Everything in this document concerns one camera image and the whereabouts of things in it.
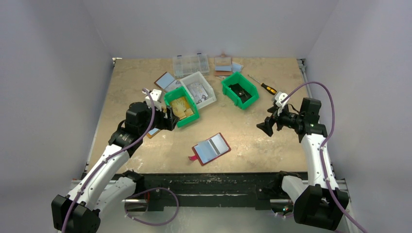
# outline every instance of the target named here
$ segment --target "white wall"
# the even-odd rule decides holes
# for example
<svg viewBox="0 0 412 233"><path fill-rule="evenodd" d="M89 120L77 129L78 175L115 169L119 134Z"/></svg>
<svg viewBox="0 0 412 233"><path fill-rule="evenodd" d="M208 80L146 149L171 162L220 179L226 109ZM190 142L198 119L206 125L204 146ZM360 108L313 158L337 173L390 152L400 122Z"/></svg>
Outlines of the white wall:
<svg viewBox="0 0 412 233"><path fill-rule="evenodd" d="M412 227L411 12L410 0L341 0L307 58L334 98L330 156L369 232ZM328 98L311 89L330 129Z"/></svg>
<svg viewBox="0 0 412 233"><path fill-rule="evenodd" d="M84 0L113 57L308 55L338 0Z"/></svg>
<svg viewBox="0 0 412 233"><path fill-rule="evenodd" d="M0 3L0 226L52 232L79 177L111 73L81 0Z"/></svg>

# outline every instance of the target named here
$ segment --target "wooden tabletop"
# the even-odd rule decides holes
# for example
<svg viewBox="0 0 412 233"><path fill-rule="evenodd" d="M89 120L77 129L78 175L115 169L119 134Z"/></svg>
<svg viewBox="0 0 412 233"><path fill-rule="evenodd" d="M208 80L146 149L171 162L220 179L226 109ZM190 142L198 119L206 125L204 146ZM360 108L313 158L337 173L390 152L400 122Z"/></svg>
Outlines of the wooden tabletop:
<svg viewBox="0 0 412 233"><path fill-rule="evenodd" d="M272 107L272 95L247 74L278 91L290 93L303 83L295 58L233 58L244 65L242 74L253 83L259 99L246 110L222 93L221 81L205 76L213 87L217 101L200 109L200 118L173 131L162 130L153 138L145 137L143 144L133 157L119 170L133 169L139 173L216 173L216 172L276 172L307 171L305 155L296 133L288 128L272 137L256 128L265 120ZM209 59L210 70L214 70L213 59ZM92 148L90 166L102 155L107 141L132 102L144 101L142 88L158 89L154 81L164 72L173 74L172 59L119 59L116 61L112 79L103 106L95 143ZM301 88L289 103L300 108L302 98L307 97ZM190 161L192 147L199 141L222 133L232 150L218 159L201 166Z"/></svg>

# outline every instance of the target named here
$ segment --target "purple cable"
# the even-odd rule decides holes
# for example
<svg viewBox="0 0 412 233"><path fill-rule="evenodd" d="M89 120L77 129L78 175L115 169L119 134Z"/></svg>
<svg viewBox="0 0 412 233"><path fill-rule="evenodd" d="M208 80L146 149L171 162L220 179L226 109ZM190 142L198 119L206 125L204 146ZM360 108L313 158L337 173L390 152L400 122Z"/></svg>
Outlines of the purple cable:
<svg viewBox="0 0 412 233"><path fill-rule="evenodd" d="M323 85L320 82L316 82L316 81L311 81L311 82L307 82L304 83L300 86L298 86L297 88L295 88L283 101L285 102L287 99L289 99L297 90L299 90L301 87L306 86L308 84L318 84L321 87L323 87L323 89L325 89L325 91L327 92L327 95L329 96L330 99L330 106L332 107L332 128L330 130L330 134L326 137L326 139L321 143L321 148L320 148L320 156L321 156L321 161L322 161L322 168L324 171L324 175L325 175L325 179L327 179L327 169L326 169L326 164L325 164L325 158L323 156L323 147L326 144L326 142L330 139L330 137L332 137L333 131L335 130L335 105L333 105L333 99L332 99L332 95L330 94L328 88ZM338 206L338 208L342 211L342 213L355 225L357 226L362 232L367 233L368 231L361 226L354 218L352 218L351 215L349 215L346 210L344 209L344 207L339 203L338 199L336 198L335 194L333 193L332 187L330 186L330 181L326 180L326 185L327 188L329 190L330 195L332 196L333 201L336 203L336 205Z"/></svg>
<svg viewBox="0 0 412 233"><path fill-rule="evenodd" d="M138 140L136 140L134 143L130 144L129 146L127 146L127 147L125 147L125 148L122 148L121 150L119 150L119 151L111 154L110 156L108 156L108 158L106 159L107 161L109 161L111 158L115 157L116 155L122 153L123 151L128 150L129 148L131 148L131 147L133 147L134 145L136 145L137 143L139 143L139 142L144 138L144 136L150 131L150 128L151 128L152 125L153 125L153 121L155 120L155 103L153 102L153 99L152 99L152 96L150 95L150 92L149 92L146 88L143 88L143 91L146 92L147 96L148 96L149 99L150 99L150 103L152 104L152 117L151 117L151 119L150 119L149 126L147 127L147 129L146 129L146 131L144 132L144 134L142 134L142 136L141 136ZM71 211L73 210L74 204L77 202L77 200L79 200L79 198L80 198L83 190L85 189L85 187L89 184L89 182L91 181L91 179L96 175L96 173L100 170L100 168L103 167L104 164L105 164L105 163L102 161L102 162L96 167L96 169L94 169L94 170L91 172L90 176L85 180L85 182L83 183L82 187L80 187L80 191L77 192L77 195L74 197L74 199L73 199L73 201L71 202L71 205L70 205L70 207L69 207L69 210L68 210L67 213L66 213L65 219L64 219L64 221L63 221L63 226L62 226L62 233L65 233L65 232L66 232L67 222L69 221L69 217L70 217Z"/></svg>
<svg viewBox="0 0 412 233"><path fill-rule="evenodd" d="M174 193L173 193L172 191L170 191L169 189L167 189L167 188L162 188L162 187L159 187L159 188L151 188L151 189L145 190L145 191L143 191L143 192L140 192L140 193L137 193L137 194L133 194L133 195L131 195L129 198L138 197L138 196L140 196L140 195L142 195L142 194L144 194L144 193L148 193L148 192L150 192L150 191L154 191L154 190L157 190L157 189L162 189L162 190L168 191L169 193L172 194L172 196L173 196L174 199L176 200L176 211L174 212L174 215L173 215L169 220L167 220L166 222L161 222L161 223L145 222L145 221L143 221L143 220L140 220L140 219L137 219L137 218L131 216L131 215L127 212L126 205L124 205L124 212L126 213L126 215L127 215L131 220L134 220L134 221L137 221L137 222L140 222L140 223L149 225L149 226L162 226L162 225L166 225L166 224L168 224L169 222L173 221L173 219L177 216L177 212L179 212L179 201L177 200L176 194L174 194Z"/></svg>

